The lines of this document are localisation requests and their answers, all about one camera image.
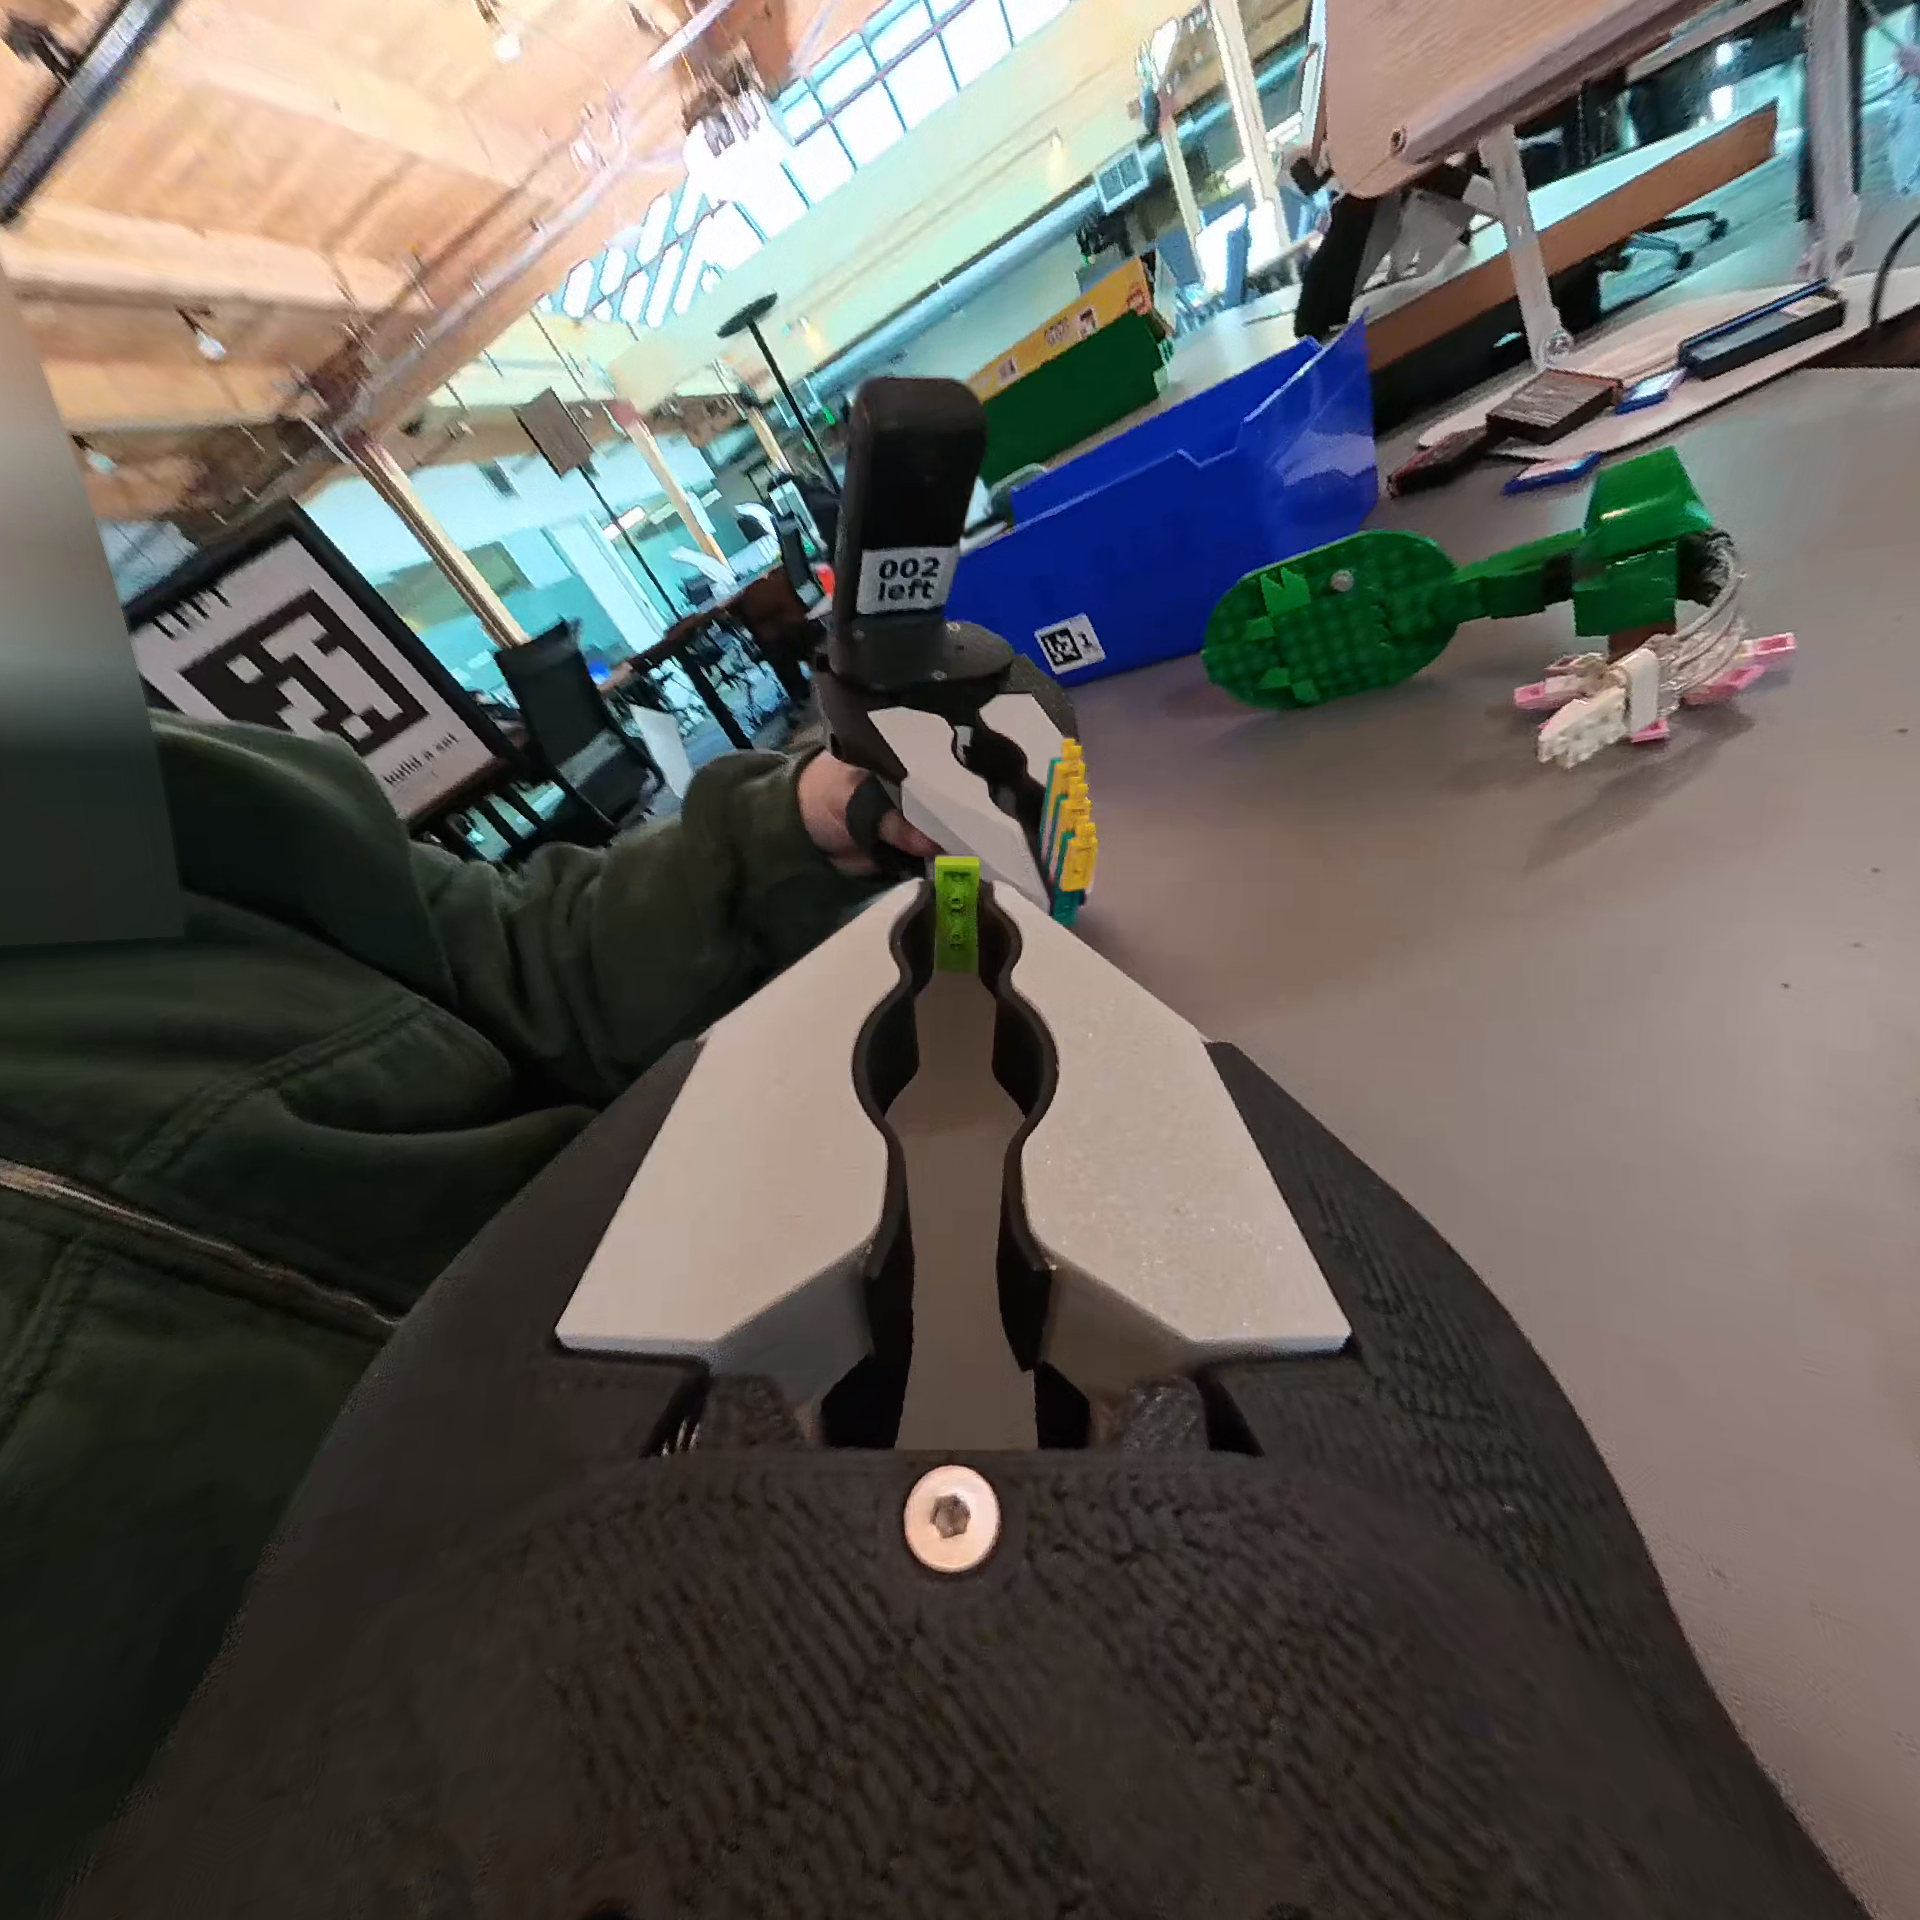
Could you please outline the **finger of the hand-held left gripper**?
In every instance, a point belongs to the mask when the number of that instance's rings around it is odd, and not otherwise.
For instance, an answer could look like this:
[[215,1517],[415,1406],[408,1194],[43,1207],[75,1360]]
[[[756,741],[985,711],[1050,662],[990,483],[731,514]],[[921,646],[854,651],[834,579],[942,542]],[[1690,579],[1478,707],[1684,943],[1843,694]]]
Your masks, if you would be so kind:
[[1068,735],[1034,694],[999,694],[980,710],[968,735],[968,770],[980,782],[969,842],[983,831],[1008,842],[1019,825],[1041,842],[1054,813],[1051,782],[1065,755]]
[[1041,842],[1030,842],[1015,823],[1008,842],[990,842],[975,831],[975,808],[983,800],[980,782],[969,773],[971,725],[958,725],[936,711],[883,707],[870,717],[884,755],[900,770],[895,779],[903,817],[921,829],[950,856],[979,857],[980,878],[1015,889],[1039,907],[1050,907],[1050,888],[1041,871]]

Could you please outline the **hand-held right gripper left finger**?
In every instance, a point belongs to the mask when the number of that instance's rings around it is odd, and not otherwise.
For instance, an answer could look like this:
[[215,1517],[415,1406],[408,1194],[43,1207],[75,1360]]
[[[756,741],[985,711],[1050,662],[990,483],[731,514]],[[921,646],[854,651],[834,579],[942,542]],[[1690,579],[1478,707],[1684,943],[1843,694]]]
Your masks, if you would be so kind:
[[915,1343],[906,1158],[921,889],[903,883],[721,1019],[561,1313],[569,1353],[762,1376],[823,1440],[898,1440]]

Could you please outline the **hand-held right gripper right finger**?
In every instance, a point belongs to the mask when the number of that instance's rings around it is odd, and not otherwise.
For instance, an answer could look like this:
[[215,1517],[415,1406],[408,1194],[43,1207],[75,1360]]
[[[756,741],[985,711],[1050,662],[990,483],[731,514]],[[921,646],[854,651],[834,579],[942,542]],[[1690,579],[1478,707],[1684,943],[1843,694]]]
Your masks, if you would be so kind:
[[1345,1353],[1350,1314],[1210,1041],[1022,896],[980,903],[992,1073],[1019,1125],[998,1287],[1039,1440],[1242,1360]]

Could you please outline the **yellow teal pink lego strip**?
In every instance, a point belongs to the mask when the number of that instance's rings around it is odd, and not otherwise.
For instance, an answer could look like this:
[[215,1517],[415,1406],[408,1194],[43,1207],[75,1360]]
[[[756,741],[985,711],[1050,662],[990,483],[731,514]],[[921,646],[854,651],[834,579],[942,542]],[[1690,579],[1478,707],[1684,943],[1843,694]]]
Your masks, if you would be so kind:
[[1074,737],[1048,769],[1041,817],[1041,871],[1048,881],[1050,918],[1073,928],[1097,874],[1097,829],[1092,822],[1089,759]]

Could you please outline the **person's left forearm green sleeve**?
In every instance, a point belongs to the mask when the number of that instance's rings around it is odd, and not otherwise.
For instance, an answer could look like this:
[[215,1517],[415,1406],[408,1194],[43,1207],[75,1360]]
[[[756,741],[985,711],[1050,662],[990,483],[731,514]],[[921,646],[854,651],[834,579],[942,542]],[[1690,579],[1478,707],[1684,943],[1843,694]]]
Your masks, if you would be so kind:
[[516,1069],[611,1099],[883,889],[812,847],[795,791],[809,755],[723,757],[679,817],[514,871],[420,848],[435,998]]

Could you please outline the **yellow lego box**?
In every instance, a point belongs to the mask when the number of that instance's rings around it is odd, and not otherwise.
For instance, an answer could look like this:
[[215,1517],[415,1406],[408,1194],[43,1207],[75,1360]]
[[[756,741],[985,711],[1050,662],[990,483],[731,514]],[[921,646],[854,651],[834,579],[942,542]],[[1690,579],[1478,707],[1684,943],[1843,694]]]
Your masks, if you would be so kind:
[[1119,267],[1092,279],[1086,291],[1022,336],[1022,342],[1004,349],[985,368],[979,368],[968,381],[968,386],[979,400],[992,400],[1123,321],[1142,321],[1148,338],[1160,345],[1171,338],[1177,321],[1172,312],[1176,296],[1177,281],[1160,251],[1150,249],[1129,257]]

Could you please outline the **green lego plant model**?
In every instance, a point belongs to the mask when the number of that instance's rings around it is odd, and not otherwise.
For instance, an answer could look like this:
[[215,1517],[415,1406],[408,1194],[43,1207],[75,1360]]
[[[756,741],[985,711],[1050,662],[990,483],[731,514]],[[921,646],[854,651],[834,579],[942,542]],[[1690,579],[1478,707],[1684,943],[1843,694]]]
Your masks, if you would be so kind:
[[1572,632],[1620,655],[1675,634],[1738,576],[1738,546],[1674,449],[1598,470],[1582,525],[1457,563],[1406,530],[1364,530],[1236,581],[1214,607],[1203,666],[1250,707],[1303,711],[1395,689],[1478,619],[1570,607]]

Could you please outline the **white lego piece clear rods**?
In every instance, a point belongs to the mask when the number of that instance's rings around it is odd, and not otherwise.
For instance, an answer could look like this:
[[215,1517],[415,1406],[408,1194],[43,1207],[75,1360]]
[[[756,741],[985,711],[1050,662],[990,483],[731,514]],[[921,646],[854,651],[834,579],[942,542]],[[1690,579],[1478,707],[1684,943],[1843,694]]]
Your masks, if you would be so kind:
[[1675,546],[1672,623],[1603,655],[1575,656],[1570,696],[1544,720],[1542,763],[1575,769],[1598,752],[1664,729],[1690,704],[1734,698],[1766,670],[1744,623],[1744,565],[1731,535],[1687,535]]

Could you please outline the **pink white lego flower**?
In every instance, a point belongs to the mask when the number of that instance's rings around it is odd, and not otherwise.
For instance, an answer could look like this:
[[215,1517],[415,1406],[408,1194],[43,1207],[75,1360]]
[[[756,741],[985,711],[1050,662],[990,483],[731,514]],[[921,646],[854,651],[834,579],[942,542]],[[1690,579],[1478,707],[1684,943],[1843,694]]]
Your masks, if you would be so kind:
[[1772,667],[1788,666],[1794,649],[1790,634],[1740,634],[1682,663],[1652,643],[1617,662],[1569,656],[1545,679],[1516,689],[1512,704],[1538,720],[1536,759],[1570,770],[1619,745],[1664,745],[1675,714],[1734,703]]

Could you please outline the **person's left hand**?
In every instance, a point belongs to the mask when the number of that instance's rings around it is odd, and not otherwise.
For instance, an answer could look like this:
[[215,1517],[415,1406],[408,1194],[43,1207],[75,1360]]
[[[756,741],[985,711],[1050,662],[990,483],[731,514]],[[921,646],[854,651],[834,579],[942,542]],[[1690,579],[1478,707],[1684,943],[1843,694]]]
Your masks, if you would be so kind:
[[942,854],[874,773],[833,752],[802,762],[795,791],[808,840],[846,875],[898,875]]

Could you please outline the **green storage box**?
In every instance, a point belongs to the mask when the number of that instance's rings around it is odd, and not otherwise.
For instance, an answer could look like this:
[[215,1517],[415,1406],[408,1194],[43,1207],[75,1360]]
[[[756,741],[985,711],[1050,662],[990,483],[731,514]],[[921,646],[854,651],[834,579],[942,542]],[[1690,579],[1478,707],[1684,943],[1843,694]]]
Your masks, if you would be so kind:
[[1124,313],[983,400],[980,486],[994,489],[1142,414],[1162,395],[1166,361],[1162,323]]

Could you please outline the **wooden office table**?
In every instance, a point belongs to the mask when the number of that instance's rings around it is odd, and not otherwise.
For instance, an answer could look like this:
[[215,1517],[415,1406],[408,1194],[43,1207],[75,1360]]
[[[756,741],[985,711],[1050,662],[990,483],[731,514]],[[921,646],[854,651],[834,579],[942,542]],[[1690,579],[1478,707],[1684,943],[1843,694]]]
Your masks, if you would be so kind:
[[666,714],[683,738],[721,735],[727,750],[778,752],[812,714],[809,663],[828,599],[767,571],[731,597],[679,617],[599,685],[624,717]]

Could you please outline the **blue plastic bin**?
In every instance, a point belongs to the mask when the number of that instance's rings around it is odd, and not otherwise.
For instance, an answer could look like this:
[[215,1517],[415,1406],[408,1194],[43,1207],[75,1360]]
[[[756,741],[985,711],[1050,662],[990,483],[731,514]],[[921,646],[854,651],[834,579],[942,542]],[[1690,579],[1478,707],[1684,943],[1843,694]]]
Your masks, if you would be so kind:
[[1358,533],[1379,499],[1368,327],[1296,343],[1012,497],[950,615],[1071,687],[1192,656],[1250,571]]

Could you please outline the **black floor lamp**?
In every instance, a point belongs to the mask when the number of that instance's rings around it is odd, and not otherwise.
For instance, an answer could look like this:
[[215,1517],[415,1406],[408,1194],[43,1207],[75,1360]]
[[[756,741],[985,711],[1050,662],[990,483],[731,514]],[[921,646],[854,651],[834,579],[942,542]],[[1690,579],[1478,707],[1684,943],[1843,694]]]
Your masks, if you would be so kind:
[[809,413],[808,413],[806,403],[801,400],[801,395],[795,395],[793,384],[787,381],[787,375],[783,370],[783,365],[778,359],[778,352],[771,349],[771,343],[767,338],[767,331],[762,327],[772,317],[776,307],[778,307],[778,296],[762,296],[753,302],[745,302],[737,313],[731,313],[727,321],[723,321],[723,326],[719,327],[719,336],[723,342],[731,342],[738,334],[751,336],[753,345],[756,349],[763,367],[768,368],[768,374],[776,383],[776,389],[778,389],[787,413],[791,414],[795,427],[802,432],[802,440],[806,440],[806,443],[808,443],[808,449],[809,449],[809,454],[812,454],[812,458],[815,458],[815,463],[822,471],[825,489],[833,494],[833,502],[840,503],[843,499],[842,478],[833,466],[833,458],[825,451],[825,443],[823,443],[822,435],[816,432],[815,422],[809,419]]

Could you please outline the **black mesh office chair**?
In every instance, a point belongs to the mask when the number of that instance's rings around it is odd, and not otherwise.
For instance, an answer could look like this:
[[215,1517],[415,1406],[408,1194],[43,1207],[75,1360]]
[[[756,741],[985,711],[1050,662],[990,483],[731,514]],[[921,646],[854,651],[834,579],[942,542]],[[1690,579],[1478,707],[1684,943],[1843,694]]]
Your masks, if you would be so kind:
[[638,829],[666,777],[592,681],[576,623],[499,648],[495,662],[530,759],[564,799],[564,822],[592,847]]

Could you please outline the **person's green jacket torso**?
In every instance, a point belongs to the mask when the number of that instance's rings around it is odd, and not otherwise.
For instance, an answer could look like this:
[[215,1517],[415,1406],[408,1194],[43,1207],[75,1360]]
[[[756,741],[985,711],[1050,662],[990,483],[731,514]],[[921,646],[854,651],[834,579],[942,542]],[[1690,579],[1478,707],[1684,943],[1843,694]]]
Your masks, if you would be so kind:
[[215,1658],[377,1349],[584,1121],[474,943],[538,881],[318,741],[158,714],[158,944],[6,953],[6,1917],[43,1917]]

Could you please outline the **black red flat item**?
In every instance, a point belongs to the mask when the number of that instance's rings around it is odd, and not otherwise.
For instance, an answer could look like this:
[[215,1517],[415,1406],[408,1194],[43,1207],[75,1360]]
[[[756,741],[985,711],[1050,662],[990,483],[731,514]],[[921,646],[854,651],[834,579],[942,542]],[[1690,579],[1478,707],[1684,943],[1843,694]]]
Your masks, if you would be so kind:
[[1383,481],[1383,493],[1392,499],[1427,494],[1451,486],[1462,473],[1474,470],[1497,443],[1497,435],[1489,423],[1462,427],[1432,447],[1416,449],[1399,463]]

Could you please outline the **dark brown box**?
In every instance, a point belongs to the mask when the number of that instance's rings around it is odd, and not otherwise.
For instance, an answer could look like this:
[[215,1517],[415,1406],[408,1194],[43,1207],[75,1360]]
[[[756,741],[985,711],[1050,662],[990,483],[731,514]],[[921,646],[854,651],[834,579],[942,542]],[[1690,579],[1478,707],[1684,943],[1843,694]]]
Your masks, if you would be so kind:
[[1620,393],[1615,378],[1544,368],[1489,408],[1483,432],[1492,447],[1550,447],[1610,417]]

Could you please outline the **black white marker sign board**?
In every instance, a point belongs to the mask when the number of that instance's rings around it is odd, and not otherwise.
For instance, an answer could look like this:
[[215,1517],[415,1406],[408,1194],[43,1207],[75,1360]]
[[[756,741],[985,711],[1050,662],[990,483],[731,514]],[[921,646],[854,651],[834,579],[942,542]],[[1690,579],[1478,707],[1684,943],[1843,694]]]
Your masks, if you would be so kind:
[[126,607],[151,704],[346,745],[411,829],[496,794],[503,733],[295,503]]

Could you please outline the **raised wooden desk top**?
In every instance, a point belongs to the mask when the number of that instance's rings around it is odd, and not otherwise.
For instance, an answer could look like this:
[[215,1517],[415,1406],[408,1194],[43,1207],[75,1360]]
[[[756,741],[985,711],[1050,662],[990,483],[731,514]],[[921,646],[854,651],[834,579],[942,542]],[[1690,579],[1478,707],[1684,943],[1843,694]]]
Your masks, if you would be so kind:
[[1313,6],[1308,153],[1379,200],[1579,85],[1648,75],[1775,13],[1769,3]]

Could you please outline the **white desk mat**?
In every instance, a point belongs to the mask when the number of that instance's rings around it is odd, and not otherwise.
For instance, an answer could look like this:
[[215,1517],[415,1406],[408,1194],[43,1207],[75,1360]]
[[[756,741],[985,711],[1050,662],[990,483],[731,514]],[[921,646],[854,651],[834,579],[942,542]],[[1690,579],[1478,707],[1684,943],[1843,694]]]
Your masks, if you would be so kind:
[[1660,437],[1679,432],[1697,419],[1703,419],[1734,400],[1758,393],[1767,384],[1779,383],[1803,368],[1827,368],[1838,365],[1844,349],[1859,345],[1870,331],[1867,307],[1850,310],[1848,323],[1833,331],[1824,331],[1807,343],[1780,350],[1752,368],[1715,381],[1684,381],[1672,398],[1635,414],[1600,417],[1582,425],[1575,435],[1550,443],[1545,449],[1505,447],[1495,449],[1492,461],[1500,465],[1570,465],[1586,458],[1612,461],[1639,449]]

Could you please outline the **black case blue trim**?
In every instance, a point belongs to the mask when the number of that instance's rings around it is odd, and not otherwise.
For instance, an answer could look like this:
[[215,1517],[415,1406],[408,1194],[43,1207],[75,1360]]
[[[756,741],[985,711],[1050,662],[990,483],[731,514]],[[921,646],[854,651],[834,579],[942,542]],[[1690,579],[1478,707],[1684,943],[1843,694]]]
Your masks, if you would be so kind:
[[1815,281],[1742,317],[1687,336],[1675,367],[1691,381],[1731,378],[1792,349],[1838,331],[1848,321],[1844,296]]

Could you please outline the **white desk frame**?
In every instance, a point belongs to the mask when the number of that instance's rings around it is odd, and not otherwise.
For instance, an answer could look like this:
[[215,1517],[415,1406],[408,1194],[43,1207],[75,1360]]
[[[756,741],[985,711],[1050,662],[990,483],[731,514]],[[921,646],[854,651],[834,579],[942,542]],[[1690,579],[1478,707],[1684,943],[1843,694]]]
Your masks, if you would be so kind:
[[[1810,239],[1799,263],[1807,281],[1838,283],[1856,257],[1859,192],[1854,123],[1856,6],[1802,6],[1807,50],[1807,138]],[[1697,13],[1670,3],[1550,6],[1545,23],[1512,26],[1479,50],[1468,78],[1412,114],[1399,133],[1404,161],[1443,161],[1474,147],[1490,167],[1495,213],[1521,298],[1528,350],[1536,368],[1562,361],[1570,336],[1553,302],[1544,241],[1530,211],[1516,123],[1650,48],[1658,31]]]

